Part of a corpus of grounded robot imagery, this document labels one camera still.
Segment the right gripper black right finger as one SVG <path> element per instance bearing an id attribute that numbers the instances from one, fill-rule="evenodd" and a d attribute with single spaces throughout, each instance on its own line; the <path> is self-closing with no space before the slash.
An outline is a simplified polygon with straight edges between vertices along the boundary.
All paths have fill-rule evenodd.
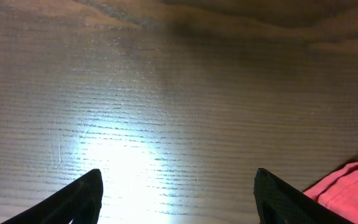
<path id="1" fill-rule="evenodd" d="M 254 178 L 254 197 L 261 224 L 352 224 L 263 168 Z"/>

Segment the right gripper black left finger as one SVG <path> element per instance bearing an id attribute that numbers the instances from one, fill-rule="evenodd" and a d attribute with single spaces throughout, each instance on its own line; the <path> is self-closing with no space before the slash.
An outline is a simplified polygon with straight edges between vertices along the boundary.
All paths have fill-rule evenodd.
<path id="1" fill-rule="evenodd" d="M 92 169 L 37 205 L 2 224 L 97 224 L 102 197 L 101 171 Z"/>

